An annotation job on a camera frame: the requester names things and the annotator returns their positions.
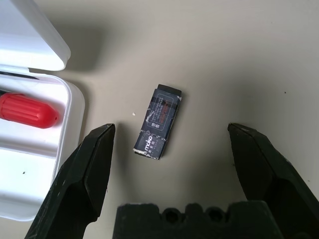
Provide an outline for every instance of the plastic lid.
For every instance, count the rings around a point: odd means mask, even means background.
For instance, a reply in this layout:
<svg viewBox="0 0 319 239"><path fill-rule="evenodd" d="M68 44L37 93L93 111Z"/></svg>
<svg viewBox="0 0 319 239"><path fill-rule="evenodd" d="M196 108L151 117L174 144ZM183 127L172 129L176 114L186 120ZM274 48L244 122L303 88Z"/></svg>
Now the plastic lid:
<svg viewBox="0 0 319 239"><path fill-rule="evenodd" d="M58 71L71 51L33 0L0 0L0 65Z"/></svg>

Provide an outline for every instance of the red screwdriver handle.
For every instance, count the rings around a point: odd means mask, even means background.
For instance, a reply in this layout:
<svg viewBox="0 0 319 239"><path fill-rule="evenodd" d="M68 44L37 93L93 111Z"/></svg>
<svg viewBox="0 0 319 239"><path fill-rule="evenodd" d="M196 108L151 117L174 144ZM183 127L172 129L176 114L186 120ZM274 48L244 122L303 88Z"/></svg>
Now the red screwdriver handle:
<svg viewBox="0 0 319 239"><path fill-rule="evenodd" d="M37 128L52 127L58 121L58 112L45 102L19 93L0 95L0 118Z"/></svg>

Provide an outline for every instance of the white plastic container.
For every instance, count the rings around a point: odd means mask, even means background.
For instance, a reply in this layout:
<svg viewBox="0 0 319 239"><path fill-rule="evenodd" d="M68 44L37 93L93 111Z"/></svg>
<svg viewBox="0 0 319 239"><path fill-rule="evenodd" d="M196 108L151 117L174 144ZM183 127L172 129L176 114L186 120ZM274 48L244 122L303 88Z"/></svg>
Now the white plastic container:
<svg viewBox="0 0 319 239"><path fill-rule="evenodd" d="M1 0L0 9L0 89L49 102L60 115L47 129L0 119L0 217L31 221L78 145L85 102L71 83L29 72L29 67L62 70L70 57L69 47L33 0Z"/></svg>

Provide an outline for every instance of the container compartment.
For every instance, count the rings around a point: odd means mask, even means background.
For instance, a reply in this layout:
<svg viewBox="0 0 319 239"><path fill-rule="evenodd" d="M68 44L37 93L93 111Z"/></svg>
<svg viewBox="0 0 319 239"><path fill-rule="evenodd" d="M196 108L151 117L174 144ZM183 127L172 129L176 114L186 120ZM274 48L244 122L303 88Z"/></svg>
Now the container compartment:
<svg viewBox="0 0 319 239"><path fill-rule="evenodd" d="M77 146L84 112L83 95L74 85L30 74L37 79L0 74L0 89L50 103L59 120L40 129L0 119L0 217L17 221L35 217L59 167Z"/></svg>

